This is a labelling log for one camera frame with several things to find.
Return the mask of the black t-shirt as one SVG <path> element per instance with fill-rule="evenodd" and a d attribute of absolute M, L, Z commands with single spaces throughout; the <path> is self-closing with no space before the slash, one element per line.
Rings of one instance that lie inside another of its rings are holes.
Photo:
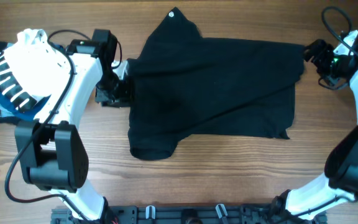
<path fill-rule="evenodd" d="M 203 37 L 173 8 L 128 61 L 131 154 L 169 158 L 193 134 L 286 139 L 302 45 Z"/>

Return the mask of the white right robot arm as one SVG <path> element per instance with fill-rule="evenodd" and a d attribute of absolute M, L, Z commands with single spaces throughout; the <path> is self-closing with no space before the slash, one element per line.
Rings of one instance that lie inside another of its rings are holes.
<path fill-rule="evenodd" d="M 356 101 L 357 126 L 330 153 L 321 175 L 274 198 L 267 216 L 278 217 L 279 223 L 311 221 L 337 205 L 358 202 L 358 30 L 339 38 L 327 55 L 320 54 L 318 45 L 310 46 L 306 59 L 323 80 L 346 79 Z"/>

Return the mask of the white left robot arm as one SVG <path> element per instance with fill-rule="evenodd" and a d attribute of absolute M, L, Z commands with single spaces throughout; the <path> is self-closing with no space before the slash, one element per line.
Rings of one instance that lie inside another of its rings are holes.
<path fill-rule="evenodd" d="M 23 89 L 15 98 L 17 109 L 37 110 L 15 130 L 18 153 L 12 165 L 20 166 L 24 182 L 43 190 L 46 198 L 58 197 L 74 222 L 117 223 L 108 201 L 87 178 L 89 159 L 78 127 L 92 92 L 108 106 L 129 104 L 126 63 L 114 64 L 121 45 L 102 29 L 66 48 L 50 39 L 41 29 L 27 29 L 5 52 Z"/>

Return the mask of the blue garment in pile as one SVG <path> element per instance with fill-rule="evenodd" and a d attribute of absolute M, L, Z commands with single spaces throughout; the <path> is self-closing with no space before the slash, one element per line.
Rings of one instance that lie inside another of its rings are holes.
<path fill-rule="evenodd" d="M 35 115 L 44 107 L 49 97 L 40 100 L 31 110 L 20 113 L 14 109 L 14 105 L 5 97 L 0 94 L 0 105 L 10 111 L 14 116 L 7 118 L 0 118 L 0 123 L 17 124 L 21 120 L 32 121 Z"/>

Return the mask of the black white striped garment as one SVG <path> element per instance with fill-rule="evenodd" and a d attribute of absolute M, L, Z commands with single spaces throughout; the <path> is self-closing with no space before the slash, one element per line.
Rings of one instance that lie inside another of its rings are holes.
<path fill-rule="evenodd" d="M 20 113 L 32 110 L 39 102 L 17 81 L 4 52 L 0 53 L 0 94 Z"/>

